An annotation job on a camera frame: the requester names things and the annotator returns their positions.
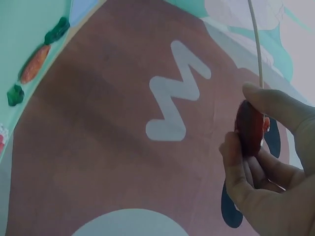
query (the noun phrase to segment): red toy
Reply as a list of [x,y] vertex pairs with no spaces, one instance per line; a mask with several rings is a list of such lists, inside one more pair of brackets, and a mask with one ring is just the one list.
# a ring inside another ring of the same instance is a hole
[[270,129],[270,120],[244,100],[237,111],[234,129],[239,135],[243,156],[256,156],[264,133]]

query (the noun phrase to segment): hand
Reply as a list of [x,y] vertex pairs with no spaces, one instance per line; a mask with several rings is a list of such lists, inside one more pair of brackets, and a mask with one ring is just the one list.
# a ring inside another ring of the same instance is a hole
[[248,83],[243,94],[257,110],[291,131],[304,170],[263,149],[243,159],[238,136],[230,132],[219,148],[228,195],[262,236],[315,235],[315,108]]

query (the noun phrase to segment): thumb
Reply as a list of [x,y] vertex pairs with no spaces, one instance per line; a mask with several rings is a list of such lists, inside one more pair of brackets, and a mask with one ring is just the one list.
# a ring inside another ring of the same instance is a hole
[[247,196],[254,189],[246,180],[238,135],[235,132],[227,133],[219,150],[223,157],[227,193],[239,210],[242,211]]
[[293,134],[303,121],[315,115],[313,107],[279,90],[262,89],[252,83],[245,83],[243,94],[258,111],[276,119]]

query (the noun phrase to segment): white cord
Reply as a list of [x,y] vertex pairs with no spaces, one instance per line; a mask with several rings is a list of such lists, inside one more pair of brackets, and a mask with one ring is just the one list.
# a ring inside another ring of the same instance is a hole
[[248,5],[250,6],[250,12],[251,12],[251,16],[252,16],[252,25],[254,27],[254,34],[255,34],[255,40],[256,40],[256,48],[257,48],[257,56],[258,56],[259,85],[261,88],[264,88],[264,80],[262,77],[262,62],[261,62],[262,60],[261,60],[260,42],[259,42],[258,28],[257,28],[255,13],[254,13],[254,9],[252,7],[252,0],[248,0]]

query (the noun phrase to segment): orange carrot shape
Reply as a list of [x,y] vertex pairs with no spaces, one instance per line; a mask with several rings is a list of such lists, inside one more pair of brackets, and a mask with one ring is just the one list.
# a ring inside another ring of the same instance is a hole
[[45,59],[49,53],[51,46],[43,45],[40,47],[36,53],[31,57],[26,67],[24,68],[20,81],[22,84],[26,84],[33,80],[38,74],[39,70],[43,66]]

